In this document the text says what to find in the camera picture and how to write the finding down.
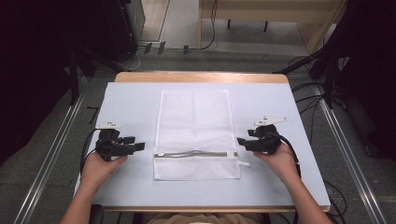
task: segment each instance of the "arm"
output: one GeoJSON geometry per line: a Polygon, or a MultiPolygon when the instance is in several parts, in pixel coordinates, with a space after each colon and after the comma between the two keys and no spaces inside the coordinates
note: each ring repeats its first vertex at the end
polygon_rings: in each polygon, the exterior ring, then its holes
{"type": "Polygon", "coordinates": [[[320,209],[319,205],[298,176],[293,155],[288,146],[282,144],[276,150],[276,153],[270,156],[260,152],[254,152],[254,155],[260,160],[265,161],[285,184],[294,201],[299,217],[304,224],[332,223],[320,209]]]}
{"type": "Polygon", "coordinates": [[[128,157],[118,157],[114,161],[104,161],[99,153],[92,153],[85,161],[81,182],[75,197],[69,205],[61,224],[89,223],[93,196],[111,173],[128,157]]]}

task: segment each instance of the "white tabletop surface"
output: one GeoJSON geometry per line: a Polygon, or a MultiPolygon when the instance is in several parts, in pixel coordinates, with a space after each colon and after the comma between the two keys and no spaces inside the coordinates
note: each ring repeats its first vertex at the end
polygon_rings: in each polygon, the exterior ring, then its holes
{"type": "MultiPolygon", "coordinates": [[[[279,178],[264,162],[240,146],[240,160],[250,163],[241,167],[240,179],[154,180],[152,157],[160,92],[184,89],[228,90],[236,137],[249,139],[248,129],[255,129],[254,121],[263,116],[286,117],[288,121],[276,124],[276,128],[292,143],[308,190],[323,209],[330,206],[288,83],[108,83],[97,124],[116,122],[121,125],[120,136],[135,136],[136,142],[146,143],[146,148],[129,156],[100,188],[94,203],[110,210],[129,211],[212,209],[216,212],[227,208],[286,211],[293,208],[292,199],[279,178]]],[[[93,136],[90,148],[98,133],[93,136]]]]}

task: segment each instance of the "hand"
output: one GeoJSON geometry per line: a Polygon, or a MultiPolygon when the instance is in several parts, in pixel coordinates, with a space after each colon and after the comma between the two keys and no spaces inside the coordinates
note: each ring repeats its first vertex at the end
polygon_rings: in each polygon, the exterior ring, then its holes
{"type": "Polygon", "coordinates": [[[114,161],[104,161],[99,153],[93,152],[88,156],[87,160],[85,160],[79,187],[95,194],[111,173],[127,159],[127,156],[122,156],[116,158],[114,161]]]}
{"type": "Polygon", "coordinates": [[[298,177],[293,153],[287,145],[282,143],[273,155],[265,155],[261,152],[253,152],[253,154],[265,161],[282,182],[285,183],[290,178],[298,177]]]}

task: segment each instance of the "white mesh bag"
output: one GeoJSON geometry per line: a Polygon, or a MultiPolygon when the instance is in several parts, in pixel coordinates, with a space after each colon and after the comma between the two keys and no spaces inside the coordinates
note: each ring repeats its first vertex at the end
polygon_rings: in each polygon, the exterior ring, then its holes
{"type": "Polygon", "coordinates": [[[239,178],[229,93],[162,91],[154,147],[154,178],[239,178]]]}

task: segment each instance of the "floor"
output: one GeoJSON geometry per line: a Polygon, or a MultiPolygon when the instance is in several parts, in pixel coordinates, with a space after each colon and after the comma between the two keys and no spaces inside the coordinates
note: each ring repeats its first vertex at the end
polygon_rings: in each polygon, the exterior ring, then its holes
{"type": "MultiPolygon", "coordinates": [[[[197,1],[170,0],[170,2],[163,1],[161,4],[159,2],[161,1],[144,0],[143,2],[146,17],[149,18],[150,12],[152,12],[151,14],[155,14],[159,19],[154,20],[153,25],[147,23],[145,29],[150,30],[149,27],[154,26],[157,28],[152,28],[151,32],[146,33],[147,36],[142,37],[142,44],[153,42],[153,46],[158,46],[160,42],[165,41],[165,47],[169,49],[183,48],[185,45],[190,48],[197,48],[197,1]],[[149,2],[154,3],[156,9],[148,9],[150,8],[149,2]]],[[[281,64],[281,66],[287,66],[288,63],[297,60],[296,57],[307,55],[295,24],[270,21],[266,33],[262,31],[262,27],[263,24],[260,22],[232,21],[232,29],[229,30],[227,29],[227,21],[217,20],[215,42],[202,54],[189,53],[189,55],[180,58],[181,52],[177,53],[174,50],[166,50],[163,55],[157,55],[154,52],[149,54],[139,52],[140,59],[132,58],[122,64],[134,67],[138,71],[158,69],[199,71],[207,70],[206,63],[197,64],[192,61],[202,60],[203,57],[209,61],[215,61],[217,55],[219,55],[224,60],[211,63],[210,70],[259,72],[262,71],[262,68],[255,67],[257,65],[253,64],[260,64],[260,60],[273,60],[272,62],[277,63],[280,59],[283,61],[287,59],[286,64],[281,64]],[[237,57],[227,58],[228,53],[230,55],[240,54],[240,59],[243,62],[237,64],[239,62],[231,61],[237,59],[237,57]],[[169,61],[172,61],[172,65],[162,65],[162,63],[169,64],[169,61]]],[[[205,21],[203,46],[210,43],[212,35],[213,30],[210,21],[205,21]]],[[[24,220],[25,222],[21,223],[59,222],[73,195],[76,184],[78,165],[70,164],[70,161],[79,157],[79,149],[76,148],[83,145],[84,137],[82,136],[86,135],[93,127],[90,121],[94,110],[87,107],[100,106],[106,83],[114,80],[114,72],[99,65],[98,67],[96,78],[83,78],[83,81],[81,81],[81,88],[85,90],[82,92],[84,100],[81,101],[76,112],[77,115],[70,124],[69,129],[71,131],[68,132],[64,142],[58,148],[58,154],[51,152],[53,149],[57,149],[52,145],[52,140],[57,138],[59,127],[62,127],[64,117],[69,114],[71,109],[68,106],[69,97],[67,94],[43,122],[40,129],[37,130],[31,143],[2,165],[0,169],[0,214],[2,214],[0,222],[12,223],[17,217],[19,210],[23,207],[23,200],[28,190],[32,189],[33,183],[40,177],[36,174],[42,167],[42,161],[45,161],[48,155],[53,155],[58,160],[55,159],[56,162],[49,165],[51,167],[48,176],[42,178],[46,182],[46,186],[42,186],[43,189],[36,190],[38,193],[35,196],[36,202],[33,204],[33,209],[26,209],[31,214],[29,214],[27,220],[24,220]]],[[[311,80],[306,72],[306,68],[301,67],[297,73],[290,74],[290,85],[295,87],[310,82],[311,80]]],[[[295,98],[302,99],[318,91],[314,87],[309,88],[295,92],[295,98]]],[[[299,109],[304,109],[308,103],[298,104],[299,109]]],[[[307,135],[310,137],[311,133],[313,134],[312,148],[319,169],[323,178],[330,182],[330,184],[327,184],[330,197],[338,202],[341,210],[346,209],[346,223],[396,223],[396,216],[393,212],[394,205],[396,205],[396,180],[393,178],[396,171],[396,162],[386,159],[375,160],[368,157],[364,151],[365,145],[354,129],[348,113],[341,106],[336,106],[332,113],[336,117],[335,123],[342,127],[341,135],[346,137],[347,146],[351,148],[353,159],[359,165],[358,170],[349,166],[348,160],[350,158],[341,149],[343,142],[340,142],[334,136],[336,131],[330,123],[334,120],[329,117],[326,106],[318,107],[315,114],[312,113],[312,110],[310,113],[302,114],[307,135]],[[364,194],[360,191],[359,186],[361,182],[353,177],[356,172],[363,174],[363,184],[369,186],[377,199],[382,212],[382,214],[376,214],[379,219],[373,218],[370,212],[367,212],[368,207],[375,206],[375,204],[367,204],[370,201],[364,201],[364,194]],[[346,200],[343,200],[340,192],[337,191],[338,189],[345,195],[346,200]]],[[[108,213],[105,223],[128,223],[131,219],[131,214],[124,214],[121,222],[117,222],[118,215],[118,213],[108,213]]],[[[287,214],[273,215],[271,219],[273,223],[287,223],[282,216],[286,216],[290,220],[287,214]]]]}

